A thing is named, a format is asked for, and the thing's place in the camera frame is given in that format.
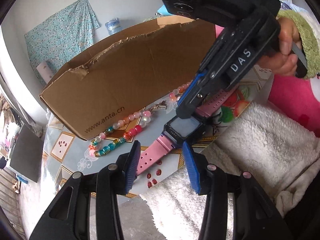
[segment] pink watch strap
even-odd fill
[[[156,163],[169,153],[173,148],[172,142],[165,135],[161,134],[157,140],[141,153],[136,175],[140,175],[152,164]]]
[[[215,111],[217,111],[225,101],[231,96],[231,94],[238,88],[235,86],[229,92],[220,90],[212,98],[210,98],[205,104],[198,106],[196,113],[200,116],[209,118]]]

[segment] toilet paper roll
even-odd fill
[[[44,60],[37,66],[37,70],[40,76],[44,79],[44,81],[48,84],[50,79],[53,77],[53,73],[49,68],[47,62]]]

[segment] cardboard box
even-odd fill
[[[91,139],[190,81],[214,41],[214,25],[203,20],[141,23],[65,63],[40,99],[72,133]]]

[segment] floor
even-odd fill
[[[39,208],[40,184],[29,182],[21,184],[19,197],[20,211],[25,234],[29,239],[34,227],[44,212]],[[147,203],[140,197],[133,198],[119,206],[124,239],[131,240],[165,240],[153,223],[152,213]],[[90,239],[96,240],[95,199],[90,206]]]

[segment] hand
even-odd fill
[[[273,57],[262,56],[258,61],[261,68],[268,68],[274,74],[282,76],[292,76],[297,69],[298,56],[290,54],[292,41],[302,49],[302,42],[299,31],[291,19],[281,17],[278,19],[281,30],[279,34],[280,52],[277,52]]]

